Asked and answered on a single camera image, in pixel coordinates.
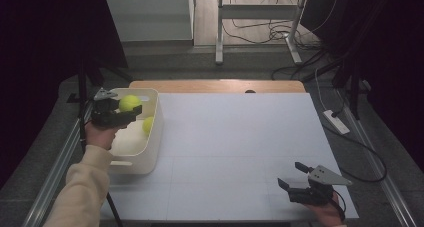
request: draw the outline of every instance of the hand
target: hand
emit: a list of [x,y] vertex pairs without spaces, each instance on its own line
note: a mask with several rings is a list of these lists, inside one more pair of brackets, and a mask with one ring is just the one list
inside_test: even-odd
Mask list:
[[[336,192],[333,192],[333,200],[334,202],[339,204],[339,199],[337,197]],[[339,212],[330,203],[324,206],[314,206],[306,204],[304,204],[304,206],[312,210],[312,212],[314,212],[317,216],[318,221],[326,227],[333,227],[343,224],[342,220],[340,219]]]
[[87,144],[95,145],[105,150],[110,150],[112,147],[113,139],[115,139],[116,132],[126,127],[127,126],[125,125],[115,128],[102,128],[93,125],[93,123],[89,121],[85,125]]

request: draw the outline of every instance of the white tabletop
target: white tabletop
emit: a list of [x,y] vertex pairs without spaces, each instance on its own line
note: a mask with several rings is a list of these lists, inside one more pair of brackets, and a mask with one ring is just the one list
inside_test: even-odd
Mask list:
[[[160,94],[165,125],[155,169],[111,175],[123,220],[298,221],[313,214],[277,184],[307,187],[296,161],[340,173],[307,93]],[[335,186],[357,218],[347,188]],[[107,203],[102,219],[112,219]]]

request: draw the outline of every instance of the table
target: table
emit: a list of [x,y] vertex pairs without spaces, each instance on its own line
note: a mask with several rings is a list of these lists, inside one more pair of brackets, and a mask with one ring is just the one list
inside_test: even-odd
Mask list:
[[295,65],[301,65],[302,59],[297,51],[294,38],[306,0],[300,0],[296,5],[224,5],[218,0],[218,32],[216,38],[215,63],[223,64],[223,19],[269,19],[292,20],[290,32],[285,35],[287,47]]
[[[306,187],[307,176],[294,168],[295,161],[324,163],[340,174],[298,81],[137,81],[130,88],[159,91],[165,127],[151,173],[110,176],[110,194],[123,220],[311,220],[309,210],[289,202],[277,177]],[[357,218],[347,188],[335,188],[346,200],[347,218]],[[107,203],[101,213],[113,219]]]

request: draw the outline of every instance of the black cable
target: black cable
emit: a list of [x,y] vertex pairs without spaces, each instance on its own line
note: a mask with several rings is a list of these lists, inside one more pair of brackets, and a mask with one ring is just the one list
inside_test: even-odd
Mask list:
[[344,105],[345,105],[345,102],[346,102],[345,100],[346,100],[346,98],[343,98],[342,107],[341,107],[338,111],[333,112],[333,113],[331,114],[331,117],[336,118],[336,117],[337,117],[337,115],[339,115],[341,112],[343,112]]
[[289,31],[287,31],[287,30],[275,30],[276,28],[279,28],[279,27],[284,27],[284,28],[288,28],[288,29],[290,29],[291,28],[291,26],[288,26],[288,25],[275,25],[275,26],[273,26],[273,27],[271,27],[271,21],[270,21],[270,23],[268,24],[268,28],[269,28],[269,38],[270,39],[273,39],[273,40],[281,40],[281,39],[285,39],[285,38],[287,38],[287,36],[288,36],[288,34],[289,34]]
[[303,70],[306,66],[309,66],[309,65],[312,65],[312,64],[315,64],[316,62],[318,62],[326,53],[327,53],[327,51],[324,50],[324,49],[322,49],[322,50],[318,51],[317,53],[315,53],[310,59],[308,59],[307,61],[303,62],[302,65],[300,65],[299,68],[296,69],[296,71],[293,72],[293,74],[290,76],[290,80],[292,80],[293,77],[297,73],[299,73],[301,70]]
[[317,45],[314,45],[314,44],[304,44],[302,42],[302,37],[301,36],[302,35],[299,33],[299,40],[296,39],[296,36],[293,38],[294,42],[296,43],[296,46],[299,49],[303,49],[303,50],[320,50],[320,49],[323,49],[324,48],[321,44],[317,44]]
[[[233,21],[233,25],[239,29],[243,29],[243,28],[250,28],[250,27],[257,27],[257,26],[262,26],[262,25],[269,25],[270,23],[261,23],[261,24],[252,24],[252,25],[236,25],[234,23],[234,19],[232,19]],[[287,23],[290,22],[290,20],[282,20],[282,21],[277,21],[277,22],[272,22],[271,24],[281,24],[281,23]]]
[[366,183],[377,183],[377,182],[381,182],[381,181],[383,181],[387,177],[387,166],[386,166],[386,163],[384,162],[383,158],[380,155],[378,155],[378,153],[375,150],[371,149],[370,147],[364,145],[363,143],[361,143],[359,141],[350,139],[350,138],[348,138],[348,137],[346,137],[344,135],[340,135],[339,133],[335,132],[334,130],[330,129],[329,127],[327,127],[325,125],[322,125],[322,126],[325,129],[327,129],[328,131],[330,131],[331,133],[333,133],[333,134],[335,134],[335,135],[337,135],[337,136],[339,136],[339,137],[341,137],[341,138],[343,138],[343,139],[345,139],[345,140],[347,140],[349,142],[352,142],[352,143],[355,143],[357,145],[360,145],[361,147],[365,148],[366,150],[368,150],[369,152],[371,152],[372,154],[374,154],[378,158],[378,160],[380,161],[381,165],[383,165],[383,168],[384,168],[383,175],[381,177],[377,178],[377,179],[374,179],[374,180],[362,179],[362,178],[357,177],[357,176],[353,175],[352,173],[350,173],[350,172],[348,172],[345,169],[343,169],[343,168],[340,167],[340,170],[342,172],[344,172],[345,174],[349,175],[350,177],[352,177],[352,178],[354,178],[356,180],[359,180],[361,182],[366,182]]
[[334,192],[336,192],[336,194],[340,197],[340,199],[342,199],[343,201],[343,212],[346,212],[346,201],[343,199],[343,196],[337,192],[336,190],[334,190]]
[[317,61],[319,61],[324,55],[326,54],[325,50],[320,50],[318,51],[316,54],[314,54],[311,58],[309,58],[307,61],[303,62],[302,65],[300,66],[289,66],[289,67],[281,67],[278,69],[275,69],[271,72],[271,80],[275,80],[275,74],[280,72],[281,70],[285,70],[285,69],[289,69],[289,68],[296,68],[296,70],[291,73],[290,79],[292,80],[294,75],[296,75],[297,73],[299,73],[304,67],[312,65],[314,63],[316,63]]
[[268,43],[268,42],[270,42],[270,41],[273,41],[273,39],[268,39],[268,40],[265,40],[265,41],[259,41],[259,42],[251,41],[251,40],[245,39],[245,38],[240,37],[240,36],[236,36],[236,35],[231,35],[231,34],[229,34],[229,33],[227,32],[227,30],[225,29],[225,25],[224,25],[224,23],[222,23],[222,28],[224,29],[224,32],[225,32],[228,36],[233,37],[233,38],[238,38],[238,39],[241,39],[241,40],[247,41],[247,42],[252,43],[252,44],[265,44],[265,43]]
[[320,191],[317,188],[311,188],[311,190],[314,191],[315,193],[321,195],[321,197],[327,199],[328,203],[331,204],[334,208],[336,208],[337,212],[339,212],[339,216],[340,216],[341,221],[345,220],[345,218],[346,218],[345,210],[343,210],[342,207],[340,207],[340,205],[337,204],[336,201],[334,201],[332,197],[327,197],[324,193],[322,193],[322,191]]

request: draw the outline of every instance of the wooden floor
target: wooden floor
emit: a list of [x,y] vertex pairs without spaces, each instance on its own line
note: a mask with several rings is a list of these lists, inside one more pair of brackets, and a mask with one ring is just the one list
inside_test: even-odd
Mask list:
[[[223,0],[224,4],[283,4],[291,5],[296,4],[297,0]],[[195,11],[195,23],[194,23],[194,45],[215,45],[217,29],[218,29],[218,0],[196,0],[196,11]],[[282,20],[272,20],[272,22],[280,22]],[[270,27],[274,27],[277,31],[290,31],[292,22],[284,22],[268,25],[270,20],[223,20],[225,30],[234,36],[248,39],[253,42],[263,42],[269,40]],[[261,26],[254,27],[241,27],[246,25],[264,24]],[[310,33],[307,29],[299,25],[299,34],[297,39],[301,38],[303,43],[315,43],[317,38]],[[224,32],[224,45],[248,45],[252,44],[246,40],[229,36]],[[285,44],[285,41],[273,40],[266,44]]]

